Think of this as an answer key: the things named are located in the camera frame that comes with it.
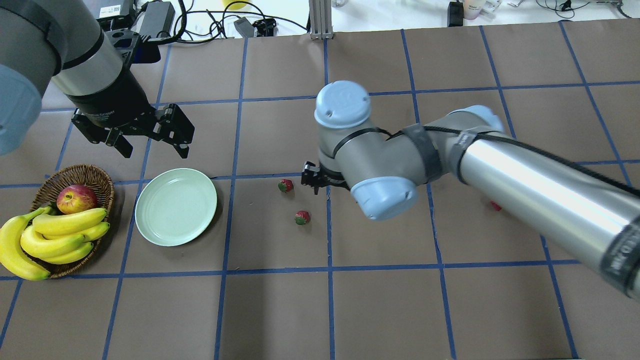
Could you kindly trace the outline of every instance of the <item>brown basket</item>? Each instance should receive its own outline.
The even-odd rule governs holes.
[[[55,202],[58,194],[64,188],[73,184],[85,185],[95,192],[95,196],[98,198],[98,207],[107,209],[107,216],[104,221],[108,221],[115,189],[109,174],[95,165],[72,165],[53,174],[38,190],[35,199],[31,203],[31,211],[50,201]],[[93,241],[93,249],[83,259],[63,265],[50,264],[32,256],[30,258],[51,272],[50,279],[55,279],[80,269],[93,257],[99,247],[100,239]]]

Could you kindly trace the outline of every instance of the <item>green plate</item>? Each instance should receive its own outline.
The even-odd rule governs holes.
[[[187,243],[202,234],[216,213],[213,182],[192,168],[176,168],[155,177],[136,204],[136,226],[160,246]]]

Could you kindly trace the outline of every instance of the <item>tiled surface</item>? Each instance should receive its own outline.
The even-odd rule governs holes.
[[[329,358],[326,273],[229,278],[221,359]]]
[[[625,297],[582,265],[557,266],[558,285],[573,340],[584,359],[635,359],[640,324],[637,302]],[[607,329],[602,339],[601,329]]]
[[[546,266],[446,270],[459,359],[571,357]]]
[[[23,282],[0,359],[101,359],[117,283]]]
[[[67,136],[73,105],[50,86],[25,144],[0,158],[0,222],[27,210],[58,163],[93,163],[116,181],[119,223],[104,253],[69,279],[19,282],[0,268],[0,359],[635,360],[629,319],[638,305],[553,239],[548,260],[538,233],[451,176],[378,223],[344,189],[315,196],[297,173],[317,159],[310,97],[326,76],[361,82],[374,123],[391,132],[484,104],[520,140],[640,186],[638,26],[339,33],[326,48],[305,36],[162,47],[163,60],[132,71],[152,104],[158,94],[178,102],[196,125],[186,160],[145,138],[131,137],[125,160],[74,128]],[[158,247],[132,222],[135,199],[177,167],[212,177],[220,205],[199,238]],[[276,189],[283,177],[293,192]],[[312,216],[304,227],[293,222],[301,209]],[[34,334],[34,345],[24,341]]]
[[[211,359],[220,276],[125,279],[108,359]]]
[[[449,359],[438,270],[336,272],[336,359]]]

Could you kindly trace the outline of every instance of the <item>white bottle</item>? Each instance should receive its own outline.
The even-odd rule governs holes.
[[[485,2],[486,0],[464,0],[463,7],[465,9],[465,19],[474,20],[478,17]]]

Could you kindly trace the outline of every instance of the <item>yellow banana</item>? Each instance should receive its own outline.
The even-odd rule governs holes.
[[[43,260],[50,264],[56,264],[56,265],[69,264],[69,263],[73,263],[74,261],[83,259],[85,256],[89,254],[92,248],[93,248],[93,243],[84,243],[79,248],[77,248],[76,250],[73,250],[72,252],[68,252],[60,256],[55,256],[53,258],[44,258]]]
[[[101,222],[96,226],[92,226],[86,230],[78,231],[77,233],[69,235],[82,234],[84,235],[84,242],[98,240],[99,238],[103,237],[107,233],[107,231],[109,231],[110,226],[111,225],[109,225],[108,222]],[[45,237],[50,240],[55,240],[67,237],[69,235],[46,235]]]
[[[29,259],[20,248],[20,237],[29,220],[50,211],[40,208],[27,215],[9,219],[0,229],[0,263],[10,272],[26,280],[44,280],[49,277],[47,269]]]
[[[33,219],[33,229],[44,236],[73,234],[97,225],[106,215],[105,208],[59,216],[42,214]]]
[[[27,227],[20,238],[22,249],[36,258],[53,258],[76,250],[84,243],[84,235],[67,235],[56,240],[47,240],[42,234]]]

